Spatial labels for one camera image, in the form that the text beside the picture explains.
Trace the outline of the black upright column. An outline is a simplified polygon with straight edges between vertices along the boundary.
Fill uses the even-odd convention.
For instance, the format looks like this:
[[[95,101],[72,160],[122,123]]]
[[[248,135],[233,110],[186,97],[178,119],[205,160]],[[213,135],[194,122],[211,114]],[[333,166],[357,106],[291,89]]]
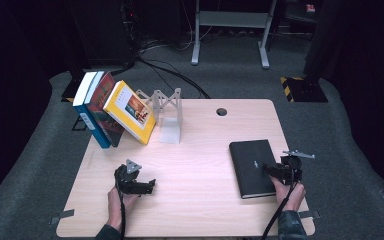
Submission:
[[[343,3],[344,0],[324,0],[305,59],[303,73],[308,84],[316,84],[320,78],[329,79],[333,74],[342,36]]]

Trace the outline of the grey tape strip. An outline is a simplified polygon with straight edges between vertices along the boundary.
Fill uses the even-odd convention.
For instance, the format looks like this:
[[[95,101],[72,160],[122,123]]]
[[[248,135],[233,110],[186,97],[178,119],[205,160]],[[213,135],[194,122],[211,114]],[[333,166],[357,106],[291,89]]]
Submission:
[[[311,218],[311,219],[317,219],[320,218],[321,215],[317,210],[308,210],[308,211],[301,211],[298,213],[301,219],[305,218]]]
[[[73,216],[74,212],[75,212],[74,209],[62,211],[57,216],[52,217],[49,221],[49,224],[50,225],[58,224],[61,219]]]

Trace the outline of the black book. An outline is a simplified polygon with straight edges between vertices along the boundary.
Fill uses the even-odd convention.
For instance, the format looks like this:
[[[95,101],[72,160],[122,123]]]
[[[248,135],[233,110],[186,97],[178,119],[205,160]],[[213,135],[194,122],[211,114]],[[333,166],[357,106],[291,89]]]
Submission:
[[[275,187],[263,164],[275,164],[268,140],[237,141],[229,150],[242,199],[272,196]]]

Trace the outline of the black floor stand base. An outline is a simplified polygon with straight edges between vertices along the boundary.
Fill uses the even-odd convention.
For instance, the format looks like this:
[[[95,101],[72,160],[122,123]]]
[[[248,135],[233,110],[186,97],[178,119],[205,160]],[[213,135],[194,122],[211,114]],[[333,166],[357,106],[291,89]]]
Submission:
[[[85,71],[82,68],[69,71],[70,81],[61,95],[62,102],[72,102],[74,100],[84,75]]]

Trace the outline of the white extendable book rack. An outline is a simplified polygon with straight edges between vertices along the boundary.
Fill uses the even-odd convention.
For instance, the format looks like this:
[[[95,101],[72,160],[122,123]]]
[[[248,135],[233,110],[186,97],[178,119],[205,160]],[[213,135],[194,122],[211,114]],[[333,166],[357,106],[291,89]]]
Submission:
[[[136,93],[153,110],[159,130],[159,142],[179,144],[183,123],[181,89],[176,88],[170,96],[161,90],[155,90],[152,95],[147,95],[142,90],[137,90]]]

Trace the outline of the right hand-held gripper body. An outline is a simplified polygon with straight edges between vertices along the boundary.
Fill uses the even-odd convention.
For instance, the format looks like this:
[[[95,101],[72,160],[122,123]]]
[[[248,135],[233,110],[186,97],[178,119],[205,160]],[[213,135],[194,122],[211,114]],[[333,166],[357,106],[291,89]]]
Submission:
[[[302,180],[302,158],[314,159],[314,154],[306,154],[298,150],[285,151],[281,157],[281,176],[279,180],[284,185],[292,185]]]

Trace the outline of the blue book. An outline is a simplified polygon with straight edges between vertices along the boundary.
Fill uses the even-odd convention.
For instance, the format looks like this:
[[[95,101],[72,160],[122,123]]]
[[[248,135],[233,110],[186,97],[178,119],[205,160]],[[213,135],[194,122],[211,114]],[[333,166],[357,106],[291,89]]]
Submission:
[[[86,107],[86,97],[89,93],[93,92],[92,85],[96,78],[96,71],[85,73],[75,94],[72,106],[77,111],[79,117],[83,120],[87,128],[91,131],[100,147],[106,149],[111,146],[110,141]]]

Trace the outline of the person's left hand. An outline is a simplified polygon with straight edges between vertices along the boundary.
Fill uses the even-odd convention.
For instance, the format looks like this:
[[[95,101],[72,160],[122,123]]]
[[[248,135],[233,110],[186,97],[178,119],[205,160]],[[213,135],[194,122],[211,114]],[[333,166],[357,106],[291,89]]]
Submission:
[[[132,212],[135,202],[139,199],[139,195],[124,195],[123,201],[120,201],[118,190],[116,187],[113,187],[108,192],[107,197],[109,212],[107,224],[121,231],[123,223],[122,214],[128,216]]]

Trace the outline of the yellow book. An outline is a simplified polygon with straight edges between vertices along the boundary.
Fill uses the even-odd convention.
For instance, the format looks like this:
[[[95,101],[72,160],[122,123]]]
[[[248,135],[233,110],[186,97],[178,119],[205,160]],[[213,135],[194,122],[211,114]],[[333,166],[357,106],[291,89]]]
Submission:
[[[147,144],[156,124],[153,110],[127,85],[118,81],[103,110],[140,143]]]

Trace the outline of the black yellow striped base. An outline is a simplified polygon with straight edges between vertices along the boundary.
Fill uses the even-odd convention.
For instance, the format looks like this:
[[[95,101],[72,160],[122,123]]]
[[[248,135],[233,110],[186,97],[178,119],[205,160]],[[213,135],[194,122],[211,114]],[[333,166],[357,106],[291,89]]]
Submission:
[[[312,83],[301,77],[281,77],[280,82],[289,102],[328,102],[318,82]]]

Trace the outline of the person's right hand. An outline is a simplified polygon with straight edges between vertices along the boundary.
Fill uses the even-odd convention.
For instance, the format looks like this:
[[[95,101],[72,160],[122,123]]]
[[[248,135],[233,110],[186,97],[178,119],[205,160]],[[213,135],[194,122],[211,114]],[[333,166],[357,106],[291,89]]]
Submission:
[[[289,192],[289,186],[283,185],[277,178],[272,177],[271,180],[276,190],[276,198],[278,204],[281,204],[285,198],[288,199],[285,206],[283,207],[283,210],[298,211],[306,195],[306,189],[304,185],[297,183],[293,187],[292,192]]]

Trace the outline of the white metal stand frame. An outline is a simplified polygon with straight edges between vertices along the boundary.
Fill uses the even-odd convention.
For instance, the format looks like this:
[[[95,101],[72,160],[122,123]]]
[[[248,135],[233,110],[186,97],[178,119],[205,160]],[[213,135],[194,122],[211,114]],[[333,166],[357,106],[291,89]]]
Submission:
[[[195,0],[195,34],[191,64],[196,66],[199,63],[201,26],[258,28],[264,30],[263,37],[258,42],[261,65],[263,69],[269,69],[270,64],[266,45],[271,29],[272,19],[274,17],[274,11],[277,5],[277,0],[270,1],[271,4],[268,12],[251,13],[201,10],[200,0]]]

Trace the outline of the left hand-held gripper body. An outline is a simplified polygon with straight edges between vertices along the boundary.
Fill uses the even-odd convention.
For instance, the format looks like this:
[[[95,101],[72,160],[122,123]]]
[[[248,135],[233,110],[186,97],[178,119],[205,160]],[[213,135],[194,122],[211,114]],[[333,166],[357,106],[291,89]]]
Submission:
[[[140,183],[136,181],[141,165],[127,159],[114,172],[115,186],[119,193],[134,194],[137,188],[149,188],[148,183]]]

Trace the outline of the black equipment cabinet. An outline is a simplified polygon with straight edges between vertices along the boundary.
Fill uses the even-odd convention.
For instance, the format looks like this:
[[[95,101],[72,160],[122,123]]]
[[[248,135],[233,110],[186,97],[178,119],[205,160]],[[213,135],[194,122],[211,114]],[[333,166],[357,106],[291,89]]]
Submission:
[[[67,0],[91,67],[134,65],[121,0]]]

